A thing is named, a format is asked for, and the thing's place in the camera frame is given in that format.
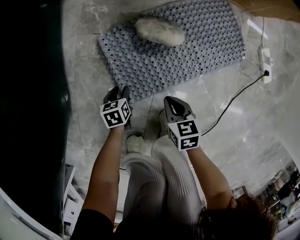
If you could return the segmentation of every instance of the knit pants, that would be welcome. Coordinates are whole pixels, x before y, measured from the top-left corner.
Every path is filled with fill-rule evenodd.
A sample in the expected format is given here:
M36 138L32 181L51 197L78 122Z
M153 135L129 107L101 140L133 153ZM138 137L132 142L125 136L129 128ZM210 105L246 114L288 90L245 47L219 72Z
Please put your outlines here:
M162 212L186 225L198 221L202 205L187 159L168 136L157 139L151 157L130 153L124 158L130 174L123 218L134 214L148 218Z

